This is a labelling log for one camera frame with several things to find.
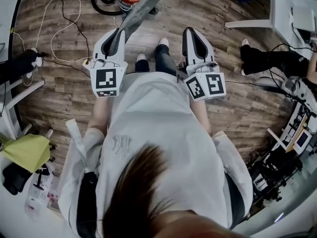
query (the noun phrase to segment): brown hair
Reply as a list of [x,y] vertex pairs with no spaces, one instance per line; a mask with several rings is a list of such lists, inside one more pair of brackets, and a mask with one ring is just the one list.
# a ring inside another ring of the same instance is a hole
[[155,182],[165,170],[162,151],[143,147],[122,171],[103,218],[105,238],[151,238],[152,221],[167,203],[152,205]]

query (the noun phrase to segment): black hose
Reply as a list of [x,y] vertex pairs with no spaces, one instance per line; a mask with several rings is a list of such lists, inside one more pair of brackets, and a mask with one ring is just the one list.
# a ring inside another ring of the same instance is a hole
[[[102,0],[103,2],[104,1],[107,1],[107,2],[104,2],[104,3],[112,3],[114,0]],[[93,6],[93,8],[99,12],[100,14],[103,14],[103,15],[108,15],[108,16],[118,16],[118,15],[121,15],[123,14],[123,12],[120,10],[120,11],[106,11],[106,10],[102,10],[98,7],[97,3],[96,3],[96,0],[91,0],[91,4]]]

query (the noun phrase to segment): person's leg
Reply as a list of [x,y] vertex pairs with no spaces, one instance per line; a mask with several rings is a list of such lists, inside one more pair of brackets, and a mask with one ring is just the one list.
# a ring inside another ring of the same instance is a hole
[[242,74],[254,74],[271,68],[267,61],[267,52],[251,48],[249,42],[245,42],[245,40],[243,40],[243,44],[240,49],[241,60],[244,62]]
[[149,63],[144,54],[139,54],[135,63],[135,72],[149,72]]
[[155,50],[156,71],[165,72],[176,76],[176,64],[169,56],[169,47],[167,38],[162,38]]

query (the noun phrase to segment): yellow-green cloth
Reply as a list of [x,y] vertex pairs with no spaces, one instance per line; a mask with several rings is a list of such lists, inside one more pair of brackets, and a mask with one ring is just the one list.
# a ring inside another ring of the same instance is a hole
[[50,141],[43,136],[27,134],[14,141],[0,135],[0,140],[2,154],[32,173],[50,159]]

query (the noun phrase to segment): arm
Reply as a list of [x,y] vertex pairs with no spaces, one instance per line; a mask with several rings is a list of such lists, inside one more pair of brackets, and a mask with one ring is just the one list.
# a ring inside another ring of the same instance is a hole
[[204,127],[209,135],[211,135],[211,125],[208,119],[206,103],[204,100],[202,101],[194,101],[191,97],[189,100],[190,108],[196,116],[199,123]]
[[[317,51],[317,45],[313,43],[314,50]],[[316,71],[316,64],[317,64],[317,53],[313,53],[312,58],[308,65],[307,70],[307,79],[314,84],[317,84],[317,71]]]
[[94,110],[88,123],[89,128],[96,128],[100,130],[105,136],[107,134],[108,122],[111,114],[111,99],[97,98]]

